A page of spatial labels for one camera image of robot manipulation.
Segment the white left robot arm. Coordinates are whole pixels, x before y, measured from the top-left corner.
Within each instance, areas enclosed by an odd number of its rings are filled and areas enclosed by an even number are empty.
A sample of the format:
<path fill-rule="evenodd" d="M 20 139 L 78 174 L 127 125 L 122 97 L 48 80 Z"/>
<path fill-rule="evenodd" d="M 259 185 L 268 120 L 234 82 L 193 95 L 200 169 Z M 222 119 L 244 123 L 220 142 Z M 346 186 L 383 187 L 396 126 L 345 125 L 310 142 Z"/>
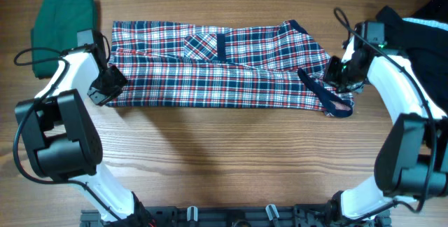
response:
<path fill-rule="evenodd" d="M 144 206 L 102 162 L 102 142 L 84 105 L 90 98 L 102 106 L 126 84 L 108 67 L 109 53 L 85 44 L 57 54 L 59 66 L 47 86 L 15 107 L 13 159 L 34 183 L 78 188 L 105 226 L 145 226 L 150 216 Z"/>

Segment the black garment pile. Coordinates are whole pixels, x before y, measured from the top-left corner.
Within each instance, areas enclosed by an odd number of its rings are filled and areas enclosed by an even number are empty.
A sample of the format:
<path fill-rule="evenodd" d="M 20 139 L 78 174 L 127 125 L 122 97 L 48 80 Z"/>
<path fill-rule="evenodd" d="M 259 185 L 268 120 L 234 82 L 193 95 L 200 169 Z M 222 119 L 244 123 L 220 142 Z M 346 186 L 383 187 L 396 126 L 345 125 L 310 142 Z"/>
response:
<path fill-rule="evenodd" d="M 388 44 L 397 46 L 409 56 L 419 82 L 429 97 L 447 111 L 447 30 L 426 26 L 447 23 L 447 0 L 431 0 L 411 15 L 412 21 L 402 19 L 391 7 L 383 7 L 376 19 L 385 25 Z"/>

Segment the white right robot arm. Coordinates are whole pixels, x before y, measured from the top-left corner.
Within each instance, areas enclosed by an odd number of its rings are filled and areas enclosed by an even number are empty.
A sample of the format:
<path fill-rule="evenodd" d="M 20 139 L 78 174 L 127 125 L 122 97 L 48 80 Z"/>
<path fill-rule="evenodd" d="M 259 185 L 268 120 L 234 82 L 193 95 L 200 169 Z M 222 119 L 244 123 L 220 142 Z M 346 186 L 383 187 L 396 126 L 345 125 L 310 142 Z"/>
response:
<path fill-rule="evenodd" d="M 411 62 L 376 56 L 359 75 L 377 89 L 393 127 L 374 174 L 335 198 L 341 219 L 365 221 L 396 205 L 447 196 L 447 114 L 426 94 Z"/>

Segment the plaid red blue shirt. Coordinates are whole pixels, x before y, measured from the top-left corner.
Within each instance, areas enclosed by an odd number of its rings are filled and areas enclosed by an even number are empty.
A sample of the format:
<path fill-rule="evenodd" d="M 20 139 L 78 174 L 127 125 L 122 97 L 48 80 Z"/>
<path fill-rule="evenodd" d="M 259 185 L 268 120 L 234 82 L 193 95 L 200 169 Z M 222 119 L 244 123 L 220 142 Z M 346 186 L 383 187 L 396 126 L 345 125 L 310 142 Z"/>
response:
<path fill-rule="evenodd" d="M 354 97 L 323 80 L 329 62 L 294 20 L 238 29 L 116 21 L 110 63 L 127 85 L 112 105 L 306 109 L 346 118 Z"/>

